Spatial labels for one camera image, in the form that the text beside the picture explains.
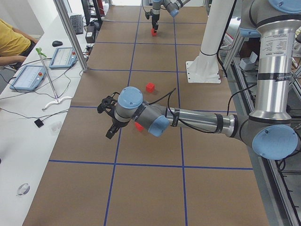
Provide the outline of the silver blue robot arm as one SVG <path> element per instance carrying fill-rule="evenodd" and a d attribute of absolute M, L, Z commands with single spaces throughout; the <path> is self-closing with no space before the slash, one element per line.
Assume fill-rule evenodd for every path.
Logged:
<path fill-rule="evenodd" d="M 174 18 L 179 14 L 179 10 L 188 2 L 190 2 L 190 0 L 176 0 L 175 2 L 170 0 L 154 0 L 150 12 L 145 13 L 147 19 L 149 19 L 150 16 L 152 17 L 152 35 L 155 36 L 157 34 L 161 6 Z"/>
<path fill-rule="evenodd" d="M 258 155 L 281 160 L 292 154 L 299 142 L 286 111 L 295 32 L 301 25 L 298 0 L 245 0 L 239 31 L 244 37 L 260 37 L 255 108 L 247 116 L 201 113 L 161 106 L 144 100 L 136 87 L 123 88 L 118 98 L 102 100 L 98 113 L 106 112 L 112 138 L 131 120 L 159 137 L 169 127 L 188 127 L 207 134 L 225 134 L 242 141 Z"/>

